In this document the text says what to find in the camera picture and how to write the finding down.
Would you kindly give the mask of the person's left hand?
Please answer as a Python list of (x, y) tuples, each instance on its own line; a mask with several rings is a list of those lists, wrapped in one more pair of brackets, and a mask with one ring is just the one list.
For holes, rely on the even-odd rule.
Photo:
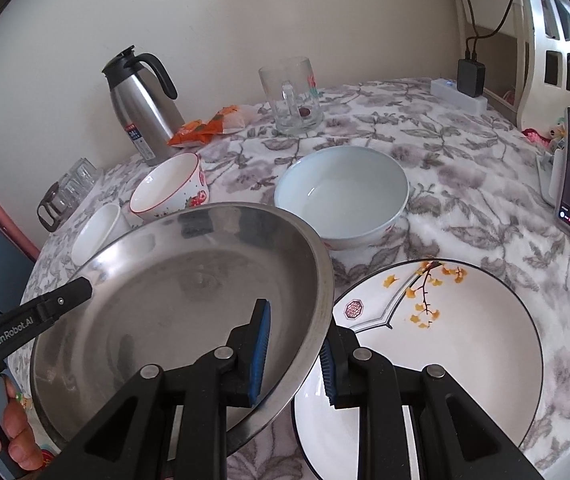
[(43, 466), (41, 448), (39, 448), (36, 442), (23, 405), (16, 399), (14, 382), (6, 375), (3, 376), (3, 380), (8, 404), (6, 404), (3, 412), (2, 427), (8, 440), (10, 440), (8, 454), (23, 470), (39, 470)]

